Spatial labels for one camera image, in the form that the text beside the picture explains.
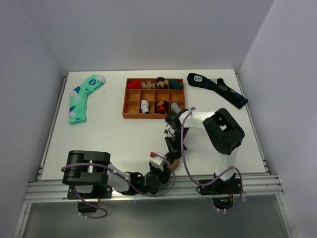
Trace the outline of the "tan brown ribbed sock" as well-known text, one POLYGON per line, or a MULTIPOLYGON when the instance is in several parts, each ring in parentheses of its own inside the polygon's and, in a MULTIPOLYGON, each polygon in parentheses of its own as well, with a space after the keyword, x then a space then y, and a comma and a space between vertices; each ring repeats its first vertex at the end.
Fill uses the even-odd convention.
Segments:
POLYGON ((176 170, 177 167, 179 166, 179 160, 178 159, 173 159, 169 152, 166 153, 166 159, 171 164, 173 170, 176 170))

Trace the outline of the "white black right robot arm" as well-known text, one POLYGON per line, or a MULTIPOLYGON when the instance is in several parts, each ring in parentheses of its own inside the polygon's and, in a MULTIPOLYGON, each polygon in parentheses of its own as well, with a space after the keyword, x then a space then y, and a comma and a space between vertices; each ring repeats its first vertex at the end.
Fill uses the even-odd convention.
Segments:
POLYGON ((226 193, 235 179, 235 164, 238 147, 241 146, 245 133, 238 122, 225 108, 215 112, 197 112, 194 108, 179 112, 171 111, 166 115, 167 129, 172 128, 172 136, 166 136, 168 158, 171 162, 184 154, 184 139, 189 129, 201 129, 207 133, 211 144, 220 154, 214 175, 214 187, 219 193, 226 193))

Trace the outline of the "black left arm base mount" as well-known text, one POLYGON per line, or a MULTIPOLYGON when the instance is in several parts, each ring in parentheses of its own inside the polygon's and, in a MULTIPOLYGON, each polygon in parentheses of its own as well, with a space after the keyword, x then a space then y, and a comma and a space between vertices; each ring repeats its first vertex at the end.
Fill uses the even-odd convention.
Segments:
POLYGON ((112 187, 108 185, 70 185, 67 199, 77 200, 77 210, 79 213, 91 215, 97 212, 94 206, 100 206, 101 199, 111 198, 112 187))

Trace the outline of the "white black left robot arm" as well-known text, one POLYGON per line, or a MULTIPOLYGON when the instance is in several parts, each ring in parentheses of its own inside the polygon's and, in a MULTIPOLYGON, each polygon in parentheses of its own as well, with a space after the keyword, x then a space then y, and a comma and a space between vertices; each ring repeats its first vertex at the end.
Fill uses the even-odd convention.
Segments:
POLYGON ((139 172, 122 172, 110 161, 110 153, 97 151, 72 150, 68 153, 62 183, 79 188, 85 198, 96 194, 97 187, 110 186, 115 191, 134 196, 145 194, 156 196, 160 186, 175 175, 178 160, 167 153, 150 153, 150 171, 143 175, 139 172))

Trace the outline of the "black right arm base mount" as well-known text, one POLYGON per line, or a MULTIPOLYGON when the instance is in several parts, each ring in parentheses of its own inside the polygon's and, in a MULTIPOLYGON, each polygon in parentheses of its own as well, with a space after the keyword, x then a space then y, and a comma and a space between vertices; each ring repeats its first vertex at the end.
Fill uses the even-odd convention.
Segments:
POLYGON ((234 195, 242 197, 243 186, 241 180, 233 175, 227 181, 218 179, 209 186, 198 186, 196 192, 200 195, 212 195, 212 202, 216 209, 227 211, 235 204, 234 195))

